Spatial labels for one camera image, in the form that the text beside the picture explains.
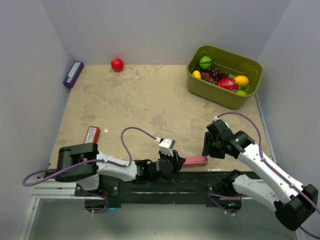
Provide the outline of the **pink paper box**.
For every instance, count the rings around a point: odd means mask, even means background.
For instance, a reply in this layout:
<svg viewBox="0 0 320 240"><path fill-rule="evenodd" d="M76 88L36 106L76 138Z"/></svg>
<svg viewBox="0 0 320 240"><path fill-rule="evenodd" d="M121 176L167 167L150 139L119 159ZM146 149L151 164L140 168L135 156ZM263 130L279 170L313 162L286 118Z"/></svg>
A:
<svg viewBox="0 0 320 240"><path fill-rule="evenodd" d="M186 157L185 162L182 165L182 168L187 169L187 168L205 167L207 163L208 163L208 158L206 156Z"/></svg>

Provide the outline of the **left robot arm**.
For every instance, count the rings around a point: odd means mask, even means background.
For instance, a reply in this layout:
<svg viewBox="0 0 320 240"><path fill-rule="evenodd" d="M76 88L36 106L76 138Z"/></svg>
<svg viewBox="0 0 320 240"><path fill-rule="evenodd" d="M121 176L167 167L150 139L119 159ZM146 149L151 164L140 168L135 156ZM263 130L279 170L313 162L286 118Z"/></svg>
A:
<svg viewBox="0 0 320 240"><path fill-rule="evenodd" d="M154 182L172 173L178 173L186 159L174 149L159 147L159 159L134 160L131 164L98 151L96 143L66 146L59 149L57 182L75 182L92 196L104 190L100 176L108 176L123 182Z"/></svg>

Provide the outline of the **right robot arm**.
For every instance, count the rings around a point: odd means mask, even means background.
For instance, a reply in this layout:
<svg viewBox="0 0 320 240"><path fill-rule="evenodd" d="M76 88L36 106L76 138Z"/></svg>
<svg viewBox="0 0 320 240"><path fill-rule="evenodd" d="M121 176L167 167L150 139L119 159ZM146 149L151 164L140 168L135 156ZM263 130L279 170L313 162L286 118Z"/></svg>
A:
<svg viewBox="0 0 320 240"><path fill-rule="evenodd" d="M243 173L223 183L223 192L230 197L245 195L274 212L287 229L296 231L318 210L319 191L294 179L274 163L244 131L232 132L229 125L216 119L207 125L203 155L224 159L234 157L254 171L266 184L255 182Z"/></svg>

